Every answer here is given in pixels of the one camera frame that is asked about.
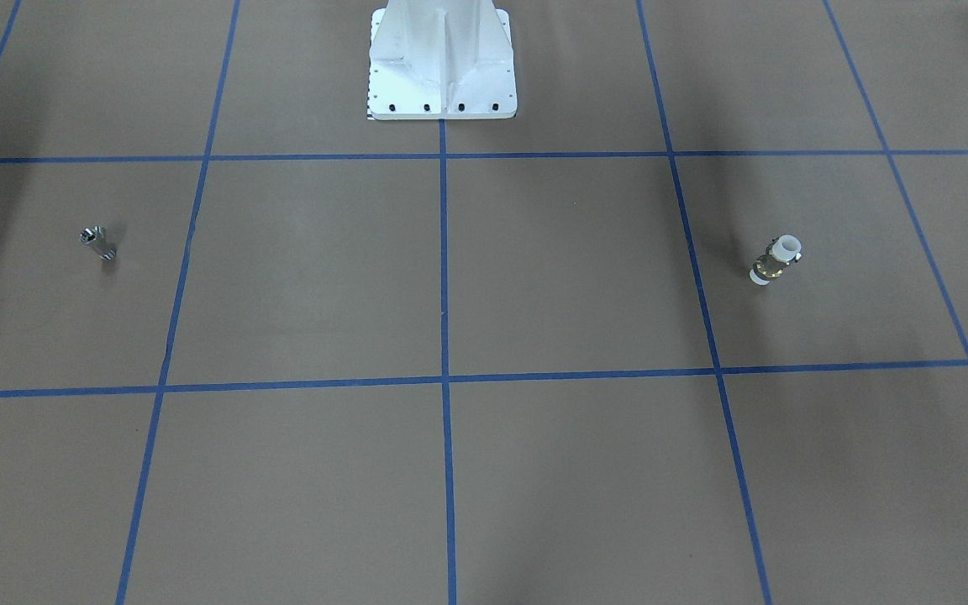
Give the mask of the white metal mounting stand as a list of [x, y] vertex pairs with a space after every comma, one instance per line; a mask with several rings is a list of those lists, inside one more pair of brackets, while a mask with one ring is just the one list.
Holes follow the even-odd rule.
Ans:
[[511, 20], [492, 1], [389, 1], [370, 27], [369, 119], [515, 118]]

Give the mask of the chrome pipe fitting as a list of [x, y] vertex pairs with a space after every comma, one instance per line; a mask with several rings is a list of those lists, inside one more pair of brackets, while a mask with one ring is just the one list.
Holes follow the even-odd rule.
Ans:
[[101, 225], [93, 225], [81, 230], [78, 241], [86, 248], [97, 254], [104, 261], [113, 261], [118, 256], [118, 249], [112, 244]]

